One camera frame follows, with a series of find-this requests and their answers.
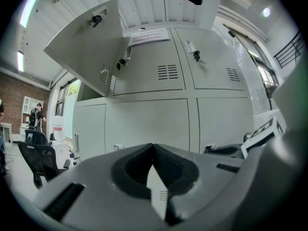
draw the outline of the ventilation grille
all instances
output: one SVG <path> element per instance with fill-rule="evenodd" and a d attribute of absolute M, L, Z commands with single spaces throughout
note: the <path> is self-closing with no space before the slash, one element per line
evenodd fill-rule
<path fill-rule="evenodd" d="M 44 210 L 53 219 L 60 221 L 85 187 L 78 183 L 71 183 L 60 195 Z"/>
<path fill-rule="evenodd" d="M 107 85 L 108 78 L 109 78 L 109 70 L 106 68 L 105 64 L 103 64 L 101 72 L 100 72 L 100 78 L 104 82 L 105 85 Z"/>
<path fill-rule="evenodd" d="M 227 69 L 230 80 L 241 81 L 239 74 L 237 73 L 237 71 L 235 69 L 233 69 L 233 68 L 226 68 L 226 69 Z"/>
<path fill-rule="evenodd" d="M 237 173 L 240 170 L 240 167 L 231 166 L 231 165 L 227 165 L 227 164 L 217 164 L 216 167 L 220 168 L 222 170 L 225 170 L 225 171 L 232 172 L 232 173 Z"/>
<path fill-rule="evenodd" d="M 158 66 L 158 79 L 177 79 L 178 69 L 176 65 Z"/>
<path fill-rule="evenodd" d="M 159 191 L 159 200 L 167 201 L 168 200 L 168 191 Z"/>

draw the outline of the white cabinet panel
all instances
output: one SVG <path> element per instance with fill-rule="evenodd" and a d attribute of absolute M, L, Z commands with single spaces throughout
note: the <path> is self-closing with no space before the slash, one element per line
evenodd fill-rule
<path fill-rule="evenodd" d="M 198 98 L 200 153 L 206 145 L 243 143 L 244 134 L 254 130 L 248 98 Z"/>
<path fill-rule="evenodd" d="M 125 148 L 162 143 L 189 150 L 187 100 L 113 103 L 106 110 L 106 152 L 114 144 Z"/>
<path fill-rule="evenodd" d="M 75 106 L 73 114 L 74 152 L 80 155 L 81 160 L 105 154 L 105 112 L 105 104 Z"/>
<path fill-rule="evenodd" d="M 89 20 L 107 14 L 95 27 Z M 107 96 L 111 71 L 123 39 L 117 1 L 98 5 L 67 24 L 44 51 L 59 65 L 102 96 Z"/>
<path fill-rule="evenodd" d="M 228 47 L 214 31 L 176 28 L 191 68 L 196 89 L 245 90 L 236 50 Z M 197 62 L 185 46 L 191 42 L 200 52 Z"/>
<path fill-rule="evenodd" d="M 177 48 L 167 32 L 170 40 L 132 47 L 128 65 L 117 73 L 114 95 L 185 89 Z"/>

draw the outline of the floor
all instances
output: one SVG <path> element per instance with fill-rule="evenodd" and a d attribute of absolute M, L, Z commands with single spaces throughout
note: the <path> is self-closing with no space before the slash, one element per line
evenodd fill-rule
<path fill-rule="evenodd" d="M 7 146 L 5 154 L 6 164 L 9 167 L 4 176 L 6 183 L 13 193 L 19 192 L 32 201 L 38 189 L 34 186 L 32 171 L 21 155 L 17 144 Z"/>

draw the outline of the white shelf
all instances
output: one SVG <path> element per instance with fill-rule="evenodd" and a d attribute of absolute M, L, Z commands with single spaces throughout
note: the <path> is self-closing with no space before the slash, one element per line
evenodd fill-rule
<path fill-rule="evenodd" d="M 24 105 L 23 105 L 23 113 L 29 115 L 31 110 L 36 108 L 38 103 L 42 104 L 42 107 L 43 107 L 44 101 L 37 100 L 37 99 L 25 96 L 25 98 L 24 98 Z"/>

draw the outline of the white wall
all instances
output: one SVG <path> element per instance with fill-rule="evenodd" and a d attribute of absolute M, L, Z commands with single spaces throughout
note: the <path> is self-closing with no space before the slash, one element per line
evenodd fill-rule
<path fill-rule="evenodd" d="M 246 53 L 246 49 L 240 43 L 236 44 L 233 41 L 239 42 L 236 38 L 232 38 L 228 33 L 228 29 L 218 20 L 215 20 L 212 30 L 220 35 L 224 42 L 236 50 L 238 62 L 240 63 L 241 71 L 245 77 L 250 99 L 253 107 L 253 112 L 259 114 L 268 111 L 270 108 L 269 101 L 266 96 L 263 82 L 258 73 L 258 70 Z"/>
<path fill-rule="evenodd" d="M 268 60 L 270 61 L 273 70 L 276 73 L 276 76 L 278 78 L 279 83 L 282 84 L 282 77 L 280 74 L 280 71 L 278 69 L 277 64 L 274 62 L 274 59 L 271 57 L 270 52 L 268 51 L 268 49 L 265 46 L 265 43 L 262 42 L 259 38 L 257 38 L 255 35 L 251 34 L 250 32 L 248 32 L 247 30 L 245 30 L 244 28 L 240 27 L 238 24 L 234 24 L 231 21 L 228 21 L 224 18 L 221 17 L 217 17 L 212 30 L 216 31 L 216 33 L 218 35 L 220 35 L 221 37 L 224 37 L 226 39 L 231 39 L 234 41 L 238 41 L 237 39 L 232 38 L 229 34 L 228 34 L 228 29 L 223 26 L 223 24 L 237 30 L 238 32 L 243 33 L 244 35 L 247 35 L 249 38 L 251 38 L 252 40 L 254 40 L 263 50 L 263 52 L 266 54 L 266 57 L 268 58 Z M 268 120 L 270 120 L 273 115 L 277 116 L 279 123 L 281 124 L 283 130 L 285 130 L 286 125 L 285 125 L 285 121 L 284 118 L 279 110 L 279 108 L 277 107 L 276 103 L 273 101 L 272 99 L 272 107 L 273 110 L 269 110 L 266 109 L 266 105 L 264 103 L 264 101 L 262 100 L 266 100 L 267 101 L 267 97 L 265 94 L 265 89 L 264 86 L 262 84 L 262 80 L 260 78 L 260 76 L 257 74 L 257 69 L 255 68 L 255 73 L 253 73 L 253 69 L 247 69 L 247 67 L 252 67 L 252 66 L 243 66 L 242 67 L 242 71 L 243 74 L 246 78 L 246 82 L 249 88 L 249 92 L 251 94 L 252 97 L 252 105 L 253 105 L 253 109 L 254 109 L 254 125 L 255 125 L 255 129 L 257 129 L 258 127 L 262 126 L 263 124 L 265 124 Z"/>
<path fill-rule="evenodd" d="M 73 138 L 73 111 L 77 93 L 67 96 L 64 103 L 63 116 L 65 120 L 65 135 L 66 137 Z"/>
<path fill-rule="evenodd" d="M 58 94 L 60 91 L 60 87 L 64 86 L 68 81 L 75 78 L 72 74 L 66 73 L 58 82 L 54 85 L 51 90 L 48 102 L 48 112 L 47 112 L 47 127 L 46 127 L 46 137 L 49 140 L 50 134 L 53 132 L 53 119 L 56 115 L 56 106 L 57 106 L 57 99 Z"/>
<path fill-rule="evenodd" d="M 269 32 L 269 41 L 266 44 L 268 51 L 273 57 L 277 54 L 298 32 L 298 27 L 287 11 L 282 11 L 281 15 Z M 290 62 L 283 69 L 279 66 L 279 72 L 283 79 L 288 77 L 295 68 L 295 61 Z"/>
<path fill-rule="evenodd" d="M 245 9 L 231 0 L 221 0 L 220 4 L 238 13 L 242 18 L 251 22 L 265 35 L 269 34 L 272 26 L 278 20 L 281 11 L 279 0 L 252 0 L 249 9 Z M 269 8 L 271 11 L 269 17 L 263 16 L 262 12 L 265 8 Z"/>

